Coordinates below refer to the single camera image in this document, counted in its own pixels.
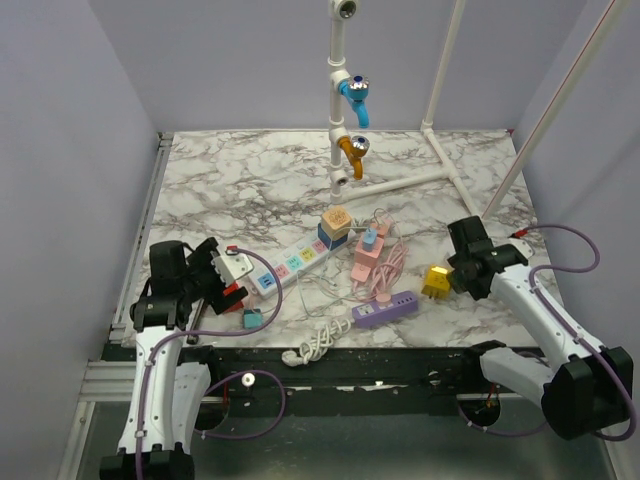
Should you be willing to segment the blue faucet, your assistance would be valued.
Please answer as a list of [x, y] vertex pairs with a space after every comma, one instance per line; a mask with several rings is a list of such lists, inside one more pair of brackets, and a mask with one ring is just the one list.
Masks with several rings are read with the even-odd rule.
[[370, 91], [370, 82], [366, 76], [354, 75], [338, 85], [338, 91], [349, 103], [352, 111], [356, 114], [358, 125], [361, 129], [366, 129], [370, 125], [366, 99]]

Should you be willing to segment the teal charger plug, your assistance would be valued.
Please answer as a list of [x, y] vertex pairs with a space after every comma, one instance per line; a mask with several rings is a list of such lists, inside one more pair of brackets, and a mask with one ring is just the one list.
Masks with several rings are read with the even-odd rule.
[[244, 329], [255, 329], [259, 328], [264, 323], [264, 316], [262, 310], [259, 308], [255, 309], [245, 309], [243, 311], [243, 328]]

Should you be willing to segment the yellow cube socket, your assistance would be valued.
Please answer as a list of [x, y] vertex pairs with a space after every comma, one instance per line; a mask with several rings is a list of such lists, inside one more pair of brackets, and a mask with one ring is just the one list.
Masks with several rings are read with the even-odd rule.
[[445, 267], [430, 266], [426, 271], [421, 293], [431, 299], [446, 299], [452, 289], [448, 279], [449, 273]]

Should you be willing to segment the orange faucet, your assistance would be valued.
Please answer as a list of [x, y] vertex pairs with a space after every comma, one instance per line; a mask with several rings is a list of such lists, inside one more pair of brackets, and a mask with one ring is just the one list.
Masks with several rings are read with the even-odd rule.
[[364, 175], [362, 158], [367, 154], [370, 148], [370, 141], [365, 136], [342, 136], [337, 141], [338, 147], [343, 151], [354, 173], [355, 180], [361, 180]]

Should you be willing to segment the black hex key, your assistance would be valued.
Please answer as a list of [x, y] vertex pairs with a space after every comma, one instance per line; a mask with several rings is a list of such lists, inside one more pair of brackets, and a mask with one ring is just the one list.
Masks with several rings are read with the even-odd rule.
[[187, 336], [187, 339], [186, 339], [186, 343], [188, 345], [194, 346], [198, 344], [199, 336], [195, 334], [195, 331], [200, 330], [202, 319], [206, 313], [206, 309], [207, 309], [207, 303], [204, 299], [202, 299], [195, 310], [193, 321], [191, 322], [191, 325], [189, 327], [190, 334]]

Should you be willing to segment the light blue small plug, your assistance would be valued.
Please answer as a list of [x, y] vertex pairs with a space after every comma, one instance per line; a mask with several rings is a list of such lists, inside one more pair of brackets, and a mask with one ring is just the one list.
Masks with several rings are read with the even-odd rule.
[[374, 227], [369, 227], [362, 235], [362, 249], [366, 252], [372, 252], [376, 245], [378, 231]]

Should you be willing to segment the purple power strip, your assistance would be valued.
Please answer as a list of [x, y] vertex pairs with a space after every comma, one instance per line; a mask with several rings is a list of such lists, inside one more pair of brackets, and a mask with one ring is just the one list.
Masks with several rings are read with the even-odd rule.
[[352, 308], [352, 318], [358, 328], [371, 328], [413, 314], [419, 309], [418, 298], [411, 291], [393, 295], [384, 294], [382, 300], [373, 300]]

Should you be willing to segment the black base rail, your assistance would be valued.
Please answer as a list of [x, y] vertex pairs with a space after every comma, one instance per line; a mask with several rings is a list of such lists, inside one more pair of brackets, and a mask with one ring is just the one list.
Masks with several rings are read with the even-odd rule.
[[481, 377], [471, 364], [475, 351], [337, 348], [317, 362], [289, 367], [281, 348], [197, 346], [183, 349], [178, 361], [206, 365], [213, 382], [246, 370], [257, 377], [251, 387], [234, 379], [206, 395], [203, 416], [455, 416], [464, 409], [475, 422], [492, 424], [517, 395]]

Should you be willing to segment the orange small plug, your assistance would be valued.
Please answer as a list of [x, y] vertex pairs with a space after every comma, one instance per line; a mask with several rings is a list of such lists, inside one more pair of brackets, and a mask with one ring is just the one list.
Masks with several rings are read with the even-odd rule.
[[392, 230], [392, 227], [389, 224], [378, 224], [376, 225], [377, 236], [379, 238], [385, 239]]

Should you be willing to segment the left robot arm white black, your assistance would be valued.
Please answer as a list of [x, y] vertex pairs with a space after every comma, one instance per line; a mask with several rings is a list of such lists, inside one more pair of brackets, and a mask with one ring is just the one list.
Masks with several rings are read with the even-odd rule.
[[253, 270], [247, 255], [234, 247], [219, 252], [213, 237], [196, 248], [179, 240], [155, 243], [149, 266], [130, 308], [136, 365], [127, 421], [116, 454], [100, 462], [102, 479], [194, 478], [188, 436], [200, 398], [220, 387], [222, 372], [203, 353], [187, 359], [183, 339], [195, 303], [226, 312], [248, 294], [231, 285]]

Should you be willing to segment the white power strip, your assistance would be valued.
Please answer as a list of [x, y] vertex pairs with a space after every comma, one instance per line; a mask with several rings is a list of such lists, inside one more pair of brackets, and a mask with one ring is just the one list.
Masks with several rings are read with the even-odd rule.
[[337, 253], [354, 239], [355, 233], [349, 230], [347, 242], [336, 250], [330, 251], [318, 239], [316, 228], [268, 260], [276, 275], [259, 263], [248, 276], [248, 281], [260, 297], [267, 299], [277, 293], [275, 278], [280, 280], [282, 287], [286, 287], [303, 274], [323, 266], [331, 253]]

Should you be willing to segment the beige cube plug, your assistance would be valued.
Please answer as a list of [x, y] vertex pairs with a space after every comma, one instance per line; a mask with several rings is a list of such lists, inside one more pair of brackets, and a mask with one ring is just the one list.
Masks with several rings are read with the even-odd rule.
[[321, 228], [331, 240], [347, 235], [351, 225], [352, 217], [341, 205], [333, 206], [321, 215]]

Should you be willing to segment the white pvc pipe frame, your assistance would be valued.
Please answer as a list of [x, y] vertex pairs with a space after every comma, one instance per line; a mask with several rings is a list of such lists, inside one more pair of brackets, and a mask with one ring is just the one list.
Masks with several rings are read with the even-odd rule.
[[346, 69], [345, 24], [361, 10], [361, 3], [359, 1], [330, 1], [328, 3], [328, 14], [331, 20], [331, 30], [327, 64], [329, 80], [328, 138], [330, 142], [329, 178], [331, 184], [331, 203], [333, 205], [344, 204], [379, 193], [405, 189], [433, 181], [447, 180], [457, 190], [470, 214], [480, 215], [484, 219], [490, 217], [501, 205], [504, 197], [524, 169], [535, 148], [557, 118], [562, 107], [578, 84], [578, 81], [584, 75], [596, 53], [600, 50], [606, 36], [613, 29], [613, 26], [628, 5], [629, 3], [627, 1], [610, 1], [607, 3], [591, 33], [576, 55], [576, 58], [564, 74], [562, 81], [556, 88], [547, 106], [540, 114], [523, 145], [518, 150], [514, 163], [510, 167], [504, 180], [502, 180], [486, 209], [481, 211], [473, 200], [469, 190], [464, 185], [460, 170], [455, 166], [449, 154], [446, 153], [433, 129], [436, 108], [440, 100], [466, 3], [464, 1], [456, 1], [453, 4], [446, 39], [441, 51], [431, 95], [420, 127], [421, 135], [435, 152], [441, 167], [431, 173], [416, 174], [412, 177], [386, 181], [368, 187], [349, 188], [347, 186], [349, 178], [344, 170], [344, 164], [349, 163], [349, 161], [343, 151], [338, 147], [337, 141], [342, 136], [351, 137], [352, 135], [349, 134], [345, 126], [342, 109], [343, 104], [348, 102], [346, 98], [339, 93], [338, 85], [341, 81], [354, 76]]

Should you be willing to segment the blue cube plug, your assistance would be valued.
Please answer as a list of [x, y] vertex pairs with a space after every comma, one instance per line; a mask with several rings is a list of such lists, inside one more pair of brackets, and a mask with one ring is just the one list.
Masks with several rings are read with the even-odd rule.
[[317, 235], [318, 239], [322, 242], [322, 244], [330, 251], [336, 250], [341, 245], [347, 242], [349, 239], [349, 229], [333, 233], [330, 235], [327, 233], [322, 224], [319, 223], [317, 226]]

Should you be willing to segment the red cube plug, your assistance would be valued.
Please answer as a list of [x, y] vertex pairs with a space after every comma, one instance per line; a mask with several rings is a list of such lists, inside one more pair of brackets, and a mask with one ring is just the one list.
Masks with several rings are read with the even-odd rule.
[[224, 290], [226, 300], [234, 300], [233, 304], [229, 304], [224, 310], [224, 313], [234, 312], [242, 310], [244, 308], [244, 299], [248, 296], [248, 291], [244, 286], [240, 286], [238, 283], [233, 283], [231, 286]]

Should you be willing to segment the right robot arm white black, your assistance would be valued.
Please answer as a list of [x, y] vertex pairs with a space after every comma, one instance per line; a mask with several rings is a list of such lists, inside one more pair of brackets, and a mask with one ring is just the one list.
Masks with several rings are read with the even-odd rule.
[[480, 217], [448, 226], [454, 253], [447, 278], [475, 300], [493, 296], [519, 319], [544, 354], [535, 360], [489, 341], [468, 348], [460, 379], [480, 392], [499, 384], [537, 405], [562, 439], [592, 434], [609, 442], [630, 439], [638, 427], [632, 400], [633, 359], [608, 348], [582, 327], [537, 280], [538, 268], [512, 244], [497, 246]]

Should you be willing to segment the pink power strip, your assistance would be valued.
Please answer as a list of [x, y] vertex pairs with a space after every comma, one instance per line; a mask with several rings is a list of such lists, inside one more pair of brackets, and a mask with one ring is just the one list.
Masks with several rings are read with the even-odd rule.
[[[376, 225], [378, 224], [389, 224], [392, 227], [391, 221], [389, 219], [384, 219], [380, 221], [374, 221], [367, 228], [369, 227], [376, 228]], [[354, 251], [354, 264], [350, 274], [351, 280], [357, 283], [366, 283], [370, 275], [372, 274], [373, 269], [379, 264], [379, 260], [380, 260], [385, 239], [386, 239], [386, 238], [382, 239], [378, 237], [374, 250], [372, 252], [366, 252], [362, 249], [363, 233], [361, 234], [356, 244], [356, 248]]]

